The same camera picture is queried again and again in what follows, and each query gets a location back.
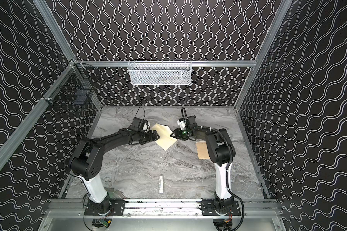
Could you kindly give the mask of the cream envelope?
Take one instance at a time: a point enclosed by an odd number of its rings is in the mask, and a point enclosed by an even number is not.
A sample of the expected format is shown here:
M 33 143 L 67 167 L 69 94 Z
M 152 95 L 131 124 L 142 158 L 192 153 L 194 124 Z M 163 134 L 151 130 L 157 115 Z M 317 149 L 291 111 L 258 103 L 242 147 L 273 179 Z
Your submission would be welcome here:
M 156 131 L 160 136 L 158 140 L 156 140 L 156 144 L 161 147 L 164 151 L 167 151 L 172 145 L 174 145 L 177 141 L 176 138 L 171 137 L 172 131 L 166 125 L 161 125 L 156 123 L 152 128 L 152 131 Z

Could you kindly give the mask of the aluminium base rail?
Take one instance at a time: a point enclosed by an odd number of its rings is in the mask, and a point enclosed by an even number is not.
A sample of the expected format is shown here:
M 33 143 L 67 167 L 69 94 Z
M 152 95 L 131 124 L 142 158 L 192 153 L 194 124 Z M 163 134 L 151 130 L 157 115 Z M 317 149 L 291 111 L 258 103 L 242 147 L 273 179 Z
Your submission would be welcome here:
M 245 218 L 276 218 L 274 200 L 244 200 Z M 113 199 L 108 218 L 229 218 L 215 211 L 211 199 Z M 51 218 L 101 218 L 81 199 L 54 199 L 46 212 Z

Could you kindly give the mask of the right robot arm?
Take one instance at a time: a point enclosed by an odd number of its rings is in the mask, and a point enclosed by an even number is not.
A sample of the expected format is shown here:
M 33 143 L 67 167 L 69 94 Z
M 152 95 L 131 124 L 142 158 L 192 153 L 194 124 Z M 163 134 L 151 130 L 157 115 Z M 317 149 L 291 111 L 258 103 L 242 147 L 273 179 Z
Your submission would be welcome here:
M 226 129 L 199 126 L 195 119 L 194 115 L 179 119 L 179 127 L 170 136 L 183 141 L 200 139 L 206 142 L 209 158 L 216 168 L 215 208 L 219 214 L 225 214 L 234 205 L 230 169 L 236 152 Z

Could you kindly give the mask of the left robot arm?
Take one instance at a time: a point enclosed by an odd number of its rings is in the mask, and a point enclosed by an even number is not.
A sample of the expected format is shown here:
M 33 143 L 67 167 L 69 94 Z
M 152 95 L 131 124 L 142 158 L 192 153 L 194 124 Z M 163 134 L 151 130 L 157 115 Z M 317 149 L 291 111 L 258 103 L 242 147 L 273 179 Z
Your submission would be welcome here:
M 111 211 L 110 196 L 100 178 L 104 155 L 120 146 L 144 145 L 158 139 L 160 135 L 150 129 L 147 120 L 134 117 L 128 128 L 120 128 L 117 132 L 101 138 L 83 138 L 80 141 L 68 165 L 82 180 L 89 195 L 89 205 L 95 208 L 98 214 L 106 215 Z

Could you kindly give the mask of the white glue stick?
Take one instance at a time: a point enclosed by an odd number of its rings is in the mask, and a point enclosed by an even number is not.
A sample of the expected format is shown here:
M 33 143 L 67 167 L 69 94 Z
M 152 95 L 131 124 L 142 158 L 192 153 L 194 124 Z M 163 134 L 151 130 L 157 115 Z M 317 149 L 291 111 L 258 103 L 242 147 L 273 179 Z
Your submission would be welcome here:
M 159 176 L 159 193 L 164 193 L 164 178 L 163 176 Z

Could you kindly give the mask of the tan letter paper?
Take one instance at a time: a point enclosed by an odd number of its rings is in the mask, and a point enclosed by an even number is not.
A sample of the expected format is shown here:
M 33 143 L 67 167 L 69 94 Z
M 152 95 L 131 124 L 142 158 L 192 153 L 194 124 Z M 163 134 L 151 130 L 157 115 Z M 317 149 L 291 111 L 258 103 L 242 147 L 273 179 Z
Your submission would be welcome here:
M 196 142 L 198 159 L 210 159 L 206 141 Z

